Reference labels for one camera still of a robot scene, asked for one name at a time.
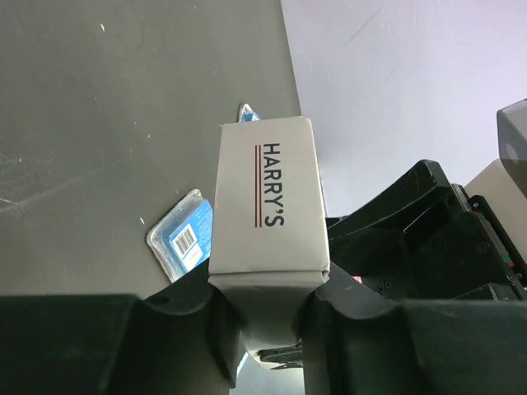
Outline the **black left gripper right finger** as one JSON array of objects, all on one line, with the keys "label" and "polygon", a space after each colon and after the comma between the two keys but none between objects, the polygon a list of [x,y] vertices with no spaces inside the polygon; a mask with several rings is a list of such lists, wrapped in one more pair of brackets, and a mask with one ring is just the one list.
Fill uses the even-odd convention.
[{"label": "black left gripper right finger", "polygon": [[401,296],[393,263],[333,264],[296,316],[308,394],[523,394],[526,294]]}]

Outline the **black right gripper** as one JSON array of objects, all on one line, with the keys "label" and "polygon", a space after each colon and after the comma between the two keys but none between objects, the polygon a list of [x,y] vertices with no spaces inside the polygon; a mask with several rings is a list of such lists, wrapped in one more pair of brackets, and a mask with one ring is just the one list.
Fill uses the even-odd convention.
[{"label": "black right gripper", "polygon": [[387,299],[526,299],[526,262],[485,198],[433,160],[326,226],[331,261]]}]

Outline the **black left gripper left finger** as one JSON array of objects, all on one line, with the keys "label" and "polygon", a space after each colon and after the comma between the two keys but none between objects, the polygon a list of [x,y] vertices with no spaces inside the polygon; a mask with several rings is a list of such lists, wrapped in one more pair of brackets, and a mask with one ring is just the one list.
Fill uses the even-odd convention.
[{"label": "black left gripper left finger", "polygon": [[4,394],[227,394],[238,319],[201,264],[164,290],[1,300]]}]

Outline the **blue Gillette razor blister pack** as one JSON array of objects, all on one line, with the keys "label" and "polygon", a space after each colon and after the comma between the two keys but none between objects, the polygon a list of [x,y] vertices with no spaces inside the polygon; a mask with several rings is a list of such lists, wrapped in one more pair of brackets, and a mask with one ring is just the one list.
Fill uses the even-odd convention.
[{"label": "blue Gillette razor blister pack", "polygon": [[209,201],[195,188],[147,232],[147,245],[170,281],[209,259],[212,217]]}]

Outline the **white Harry's razor box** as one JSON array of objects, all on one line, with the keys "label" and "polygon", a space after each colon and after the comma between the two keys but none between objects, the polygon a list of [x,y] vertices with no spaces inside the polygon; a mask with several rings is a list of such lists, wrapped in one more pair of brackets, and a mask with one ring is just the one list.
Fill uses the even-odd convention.
[{"label": "white Harry's razor box", "polygon": [[300,340],[301,311],[329,279],[325,216],[308,118],[222,127],[209,281],[238,313],[249,351]]}]

